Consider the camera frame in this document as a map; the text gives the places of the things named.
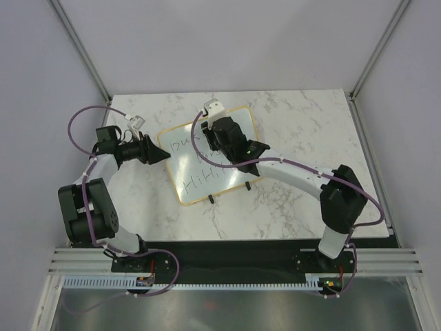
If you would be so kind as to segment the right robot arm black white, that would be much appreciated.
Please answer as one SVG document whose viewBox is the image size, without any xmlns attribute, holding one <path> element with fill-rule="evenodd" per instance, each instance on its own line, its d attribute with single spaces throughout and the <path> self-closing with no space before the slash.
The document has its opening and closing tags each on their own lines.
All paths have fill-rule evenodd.
<svg viewBox="0 0 441 331">
<path fill-rule="evenodd" d="M 248 139 L 231 117 L 213 124 L 204 121 L 201 130 L 210 150 L 223 154 L 238 171 L 281 181 L 317 199 L 325 230 L 315 255 L 316 266 L 331 272 L 340 264 L 339 255 L 367 204 L 350 167 L 340 165 L 333 170 L 284 159 L 269 145 Z"/>
</svg>

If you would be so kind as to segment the white whiteboard with wooden frame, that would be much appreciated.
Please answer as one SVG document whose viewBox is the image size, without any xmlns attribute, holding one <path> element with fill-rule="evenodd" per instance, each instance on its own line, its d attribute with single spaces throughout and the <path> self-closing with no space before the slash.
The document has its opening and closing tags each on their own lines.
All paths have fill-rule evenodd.
<svg viewBox="0 0 441 331">
<path fill-rule="evenodd" d="M 258 131 L 252 111 L 242 106 L 227 111 L 248 139 L 258 141 Z M 199 119 L 194 131 L 196 146 L 204 157 L 219 164 L 230 164 L 219 151 L 212 151 L 201 130 L 204 119 Z M 189 205 L 216 196 L 228 190 L 246 186 L 257 180 L 252 174 L 245 174 L 236 168 L 218 168 L 202 160 L 194 151 L 190 139 L 192 121 L 160 132 L 157 136 L 160 147 L 170 153 L 166 160 L 179 202 Z"/>
</svg>

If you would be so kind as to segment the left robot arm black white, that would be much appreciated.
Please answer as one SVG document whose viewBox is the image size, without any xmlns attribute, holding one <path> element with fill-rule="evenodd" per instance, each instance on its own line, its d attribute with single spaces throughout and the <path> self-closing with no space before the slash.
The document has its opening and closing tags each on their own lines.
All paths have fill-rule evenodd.
<svg viewBox="0 0 441 331">
<path fill-rule="evenodd" d="M 147 134 L 122 142 L 121 133 L 117 126 L 96 130 L 97 142 L 87 168 L 77 181 L 59 189 L 58 199 L 71 244 L 127 256 L 127 264 L 142 272 L 151 263 L 147 246 L 140 235 L 119 224 L 107 185 L 125 162 L 137 160 L 153 165 L 171 154 L 156 146 Z"/>
</svg>

